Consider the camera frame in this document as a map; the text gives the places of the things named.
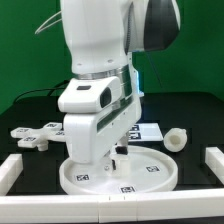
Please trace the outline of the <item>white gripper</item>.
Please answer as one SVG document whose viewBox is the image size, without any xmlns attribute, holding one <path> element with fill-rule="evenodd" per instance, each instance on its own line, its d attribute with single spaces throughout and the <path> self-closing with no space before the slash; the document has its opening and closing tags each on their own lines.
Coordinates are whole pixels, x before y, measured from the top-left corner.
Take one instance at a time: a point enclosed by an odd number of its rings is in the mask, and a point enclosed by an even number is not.
<svg viewBox="0 0 224 224">
<path fill-rule="evenodd" d="M 138 95 L 104 127 L 99 120 L 104 111 L 98 114 L 67 114 L 64 117 L 65 141 L 69 157 L 76 163 L 98 162 L 116 143 L 116 153 L 128 154 L 127 133 L 141 117 L 141 104 Z M 112 159 L 105 167 L 108 174 L 118 174 L 119 164 Z"/>
</svg>

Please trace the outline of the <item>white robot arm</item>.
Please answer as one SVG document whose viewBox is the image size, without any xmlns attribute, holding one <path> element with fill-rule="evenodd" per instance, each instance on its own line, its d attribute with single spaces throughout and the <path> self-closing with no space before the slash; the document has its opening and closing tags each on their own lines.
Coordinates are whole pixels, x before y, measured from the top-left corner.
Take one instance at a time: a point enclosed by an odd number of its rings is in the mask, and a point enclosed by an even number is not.
<svg viewBox="0 0 224 224">
<path fill-rule="evenodd" d="M 100 161 L 141 117 L 129 54 L 167 48 L 180 31 L 176 0 L 61 0 L 74 77 L 59 97 L 69 158 Z"/>
</svg>

